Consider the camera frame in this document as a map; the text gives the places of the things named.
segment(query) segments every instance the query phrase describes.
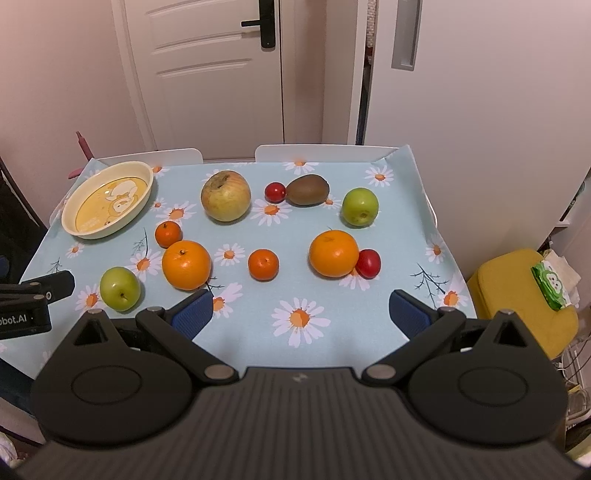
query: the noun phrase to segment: chair backrest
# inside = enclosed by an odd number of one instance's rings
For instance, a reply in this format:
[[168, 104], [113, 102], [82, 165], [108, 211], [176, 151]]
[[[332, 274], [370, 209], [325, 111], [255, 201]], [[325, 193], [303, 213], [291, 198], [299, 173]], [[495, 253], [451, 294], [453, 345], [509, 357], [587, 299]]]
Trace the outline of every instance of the chair backrest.
[[261, 145], [255, 151], [255, 161], [289, 162], [313, 157], [321, 162], [367, 162], [384, 158], [397, 149], [367, 145]]
[[150, 167], [169, 167], [172, 165], [194, 165], [203, 163], [203, 155], [196, 148], [180, 148], [177, 150], [159, 150], [156, 152], [132, 153], [117, 157], [97, 158], [105, 165], [111, 166], [124, 161], [142, 161]]

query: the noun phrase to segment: light blue tablecloth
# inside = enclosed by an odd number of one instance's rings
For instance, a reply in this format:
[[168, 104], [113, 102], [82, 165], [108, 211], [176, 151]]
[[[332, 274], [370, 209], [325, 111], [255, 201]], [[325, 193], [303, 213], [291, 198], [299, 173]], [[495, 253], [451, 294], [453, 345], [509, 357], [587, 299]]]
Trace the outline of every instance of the light blue tablecloth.
[[[434, 226], [409, 147], [373, 163], [306, 160], [303, 166], [240, 163], [162, 168], [143, 211], [127, 227], [100, 240], [74, 238], [58, 219], [23, 278], [70, 270], [76, 279], [74, 294], [50, 306], [51, 332], [3, 341], [2, 358], [35, 377], [91, 306], [104, 308], [111, 317], [122, 317], [151, 305], [171, 307], [185, 298], [186, 292], [166, 282], [160, 266], [163, 249], [154, 239], [155, 227], [168, 218], [181, 225], [185, 239], [204, 245], [213, 260], [215, 279], [210, 284], [215, 313], [194, 341], [240, 372], [249, 365], [347, 365], [360, 372], [407, 341], [388, 314], [389, 295], [396, 288], [430, 306], [445, 302], [468, 316], [475, 315], [466, 284]], [[92, 160], [73, 189], [103, 168]], [[234, 225], [213, 223], [199, 200], [202, 185], [218, 170], [240, 172], [252, 190], [251, 211]], [[282, 203], [278, 212], [268, 207], [264, 201], [268, 183], [287, 185], [307, 173], [328, 181], [329, 202], [309, 208]], [[371, 227], [352, 229], [340, 220], [340, 202], [349, 190], [360, 186], [376, 193], [380, 213]], [[378, 251], [382, 258], [379, 277], [368, 281], [349, 275], [327, 280], [314, 275], [307, 263], [308, 248], [316, 235], [328, 229], [346, 230], [360, 249]], [[280, 259], [279, 275], [271, 282], [260, 283], [249, 276], [246, 261], [258, 248], [269, 248]], [[116, 265], [130, 268], [144, 285], [141, 302], [127, 314], [106, 307], [98, 292], [102, 274]], [[296, 316], [307, 322], [305, 327], [290, 322]]]

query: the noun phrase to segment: pink object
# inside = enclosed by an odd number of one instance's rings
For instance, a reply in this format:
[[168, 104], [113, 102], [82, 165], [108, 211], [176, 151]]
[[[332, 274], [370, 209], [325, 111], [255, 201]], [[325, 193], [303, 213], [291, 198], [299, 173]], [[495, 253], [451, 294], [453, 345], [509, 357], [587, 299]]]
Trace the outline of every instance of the pink object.
[[84, 169], [78, 168], [78, 170], [72, 170], [70, 172], [70, 174], [68, 175], [68, 180], [75, 179], [76, 177], [79, 177], [80, 174], [82, 173], [82, 170], [84, 170]]
[[80, 134], [80, 132], [76, 132], [76, 136], [78, 137], [78, 143], [80, 145], [80, 148], [84, 152], [86, 159], [90, 161], [90, 159], [94, 158], [95, 156], [90, 151], [90, 147], [88, 146], [86, 139]]
[[[78, 144], [80, 145], [80, 148], [84, 152], [84, 156], [86, 157], [86, 161], [90, 161], [90, 159], [94, 158], [95, 156], [90, 151], [90, 147], [88, 146], [86, 139], [80, 134], [80, 132], [76, 132], [76, 136], [78, 137]], [[80, 174], [82, 173], [82, 170], [84, 170], [84, 168], [78, 168], [77, 170], [72, 170], [70, 172], [70, 174], [68, 175], [68, 180], [75, 179], [76, 177], [79, 177]]]

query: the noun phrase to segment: plate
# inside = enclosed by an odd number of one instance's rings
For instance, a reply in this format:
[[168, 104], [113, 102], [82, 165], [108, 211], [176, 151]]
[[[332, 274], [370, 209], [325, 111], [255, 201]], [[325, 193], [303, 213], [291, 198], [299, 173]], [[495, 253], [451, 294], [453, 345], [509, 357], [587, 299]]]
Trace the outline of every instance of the plate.
[[153, 182], [152, 168], [143, 162], [108, 167], [72, 193], [61, 214], [61, 224], [69, 234], [84, 239], [115, 233], [145, 206]]

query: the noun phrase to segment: daisy print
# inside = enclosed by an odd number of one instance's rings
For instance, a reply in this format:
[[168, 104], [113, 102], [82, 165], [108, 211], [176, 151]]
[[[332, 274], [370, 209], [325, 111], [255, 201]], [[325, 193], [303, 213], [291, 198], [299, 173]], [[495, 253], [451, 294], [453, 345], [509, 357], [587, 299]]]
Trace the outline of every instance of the daisy print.
[[[377, 275], [372, 280], [379, 280], [379, 276]], [[351, 290], [354, 290], [355, 288], [359, 287], [361, 291], [367, 290], [370, 286], [369, 281], [363, 278], [361, 275], [359, 275], [357, 269], [355, 268], [351, 271], [349, 275], [347, 275], [339, 282], [339, 285], [345, 288], [349, 287]]]
[[166, 210], [166, 202], [163, 197], [157, 197], [150, 207], [153, 212], [164, 212]]
[[51, 217], [52, 218], [49, 219], [49, 221], [50, 221], [51, 224], [53, 224], [53, 222], [55, 221], [55, 219], [58, 218], [61, 215], [64, 207], [66, 206], [67, 201], [68, 201], [68, 195], [66, 194], [65, 197], [63, 197], [60, 200], [60, 203], [57, 204], [57, 206], [56, 206], [56, 208], [54, 210], [54, 213], [51, 214]]
[[84, 175], [84, 178], [89, 179], [90, 177], [94, 177], [98, 172], [100, 172], [100, 168], [96, 168], [94, 170], [89, 170], [88, 173], [86, 175]]
[[95, 283], [92, 287], [87, 285], [84, 290], [78, 294], [76, 310], [85, 312], [88, 309], [102, 309], [105, 304], [100, 298], [98, 285]]
[[211, 177], [213, 177], [216, 173], [220, 173], [220, 169], [216, 168], [213, 172], [207, 173], [205, 178], [202, 181], [208, 181]]
[[295, 161], [290, 161], [283, 164], [286, 170], [293, 170], [294, 175], [310, 173], [311, 171], [314, 171], [314, 167], [316, 165], [318, 165], [318, 162], [304, 161], [300, 158]]
[[225, 267], [240, 263], [240, 259], [244, 257], [244, 249], [240, 245], [233, 244], [230, 247], [230, 244], [223, 244], [221, 248], [217, 249], [213, 261], [220, 262], [220, 265]]
[[72, 245], [68, 249], [68, 251], [66, 252], [66, 257], [67, 258], [77, 257], [78, 255], [80, 255], [82, 253], [83, 250], [84, 250], [84, 245], [79, 242], [75, 242], [74, 245]]
[[49, 358], [53, 355], [53, 351], [49, 350], [41, 354], [41, 368], [45, 366]]
[[390, 186], [390, 182], [394, 179], [394, 175], [392, 170], [385, 165], [383, 168], [379, 167], [370, 167], [369, 170], [365, 170], [365, 173], [368, 174], [366, 179], [370, 179], [369, 184], [381, 187]]
[[263, 223], [267, 223], [267, 226], [271, 226], [273, 222], [279, 224], [282, 218], [284, 220], [288, 218], [286, 213], [291, 211], [287, 202], [268, 203], [264, 200], [257, 199], [254, 203], [255, 206], [252, 207], [252, 211], [255, 214], [251, 216], [251, 220], [260, 218], [259, 226]]
[[326, 197], [326, 200], [322, 204], [322, 208], [328, 208], [329, 210], [339, 210], [341, 205], [342, 202], [340, 200], [337, 200], [332, 195], [328, 195], [328, 197]]
[[137, 253], [129, 261], [131, 265], [128, 265], [126, 268], [131, 270], [142, 282], [146, 281], [148, 273], [150, 275], [158, 275], [158, 272], [162, 270], [162, 255], [159, 251], [152, 253], [152, 250], [148, 249], [145, 255]]
[[425, 255], [429, 258], [430, 262], [435, 262], [439, 265], [445, 260], [446, 250], [443, 244], [443, 238], [438, 235], [432, 235], [431, 241], [427, 245]]
[[317, 307], [315, 301], [308, 303], [308, 300], [294, 298], [293, 306], [286, 301], [281, 300], [279, 304], [282, 309], [275, 309], [275, 313], [271, 315], [277, 321], [273, 323], [275, 331], [273, 335], [276, 337], [283, 335], [286, 332], [291, 332], [290, 338], [287, 341], [289, 346], [298, 348], [303, 337], [309, 345], [312, 339], [318, 340], [323, 337], [322, 333], [316, 327], [328, 327], [330, 320], [318, 317], [324, 311], [324, 307]]
[[[184, 202], [182, 204], [175, 203], [171, 209], [166, 209], [164, 212], [159, 215], [156, 215], [156, 218], [164, 218], [165, 220], [171, 220], [173, 222], [178, 223], [179, 226], [183, 226], [183, 220], [190, 219], [195, 212], [191, 212], [190, 210], [197, 205], [196, 203]], [[157, 225], [160, 225], [163, 220], [159, 220]]]
[[169, 170], [170, 170], [170, 168], [164, 168], [164, 167], [161, 167], [160, 165], [152, 167], [152, 171], [154, 172], [155, 179], [159, 179], [160, 177], [163, 177], [164, 174], [166, 172], [168, 172]]
[[225, 318], [230, 318], [230, 314], [234, 311], [228, 303], [242, 297], [242, 285], [238, 283], [230, 283], [226, 289], [219, 294], [218, 297], [213, 298], [213, 314], [216, 318], [224, 315]]
[[462, 275], [455, 273], [450, 282], [449, 289], [445, 293], [439, 294], [439, 306], [458, 308], [462, 305], [466, 307], [468, 305], [468, 297], [463, 295], [465, 290], [466, 282], [462, 278]]

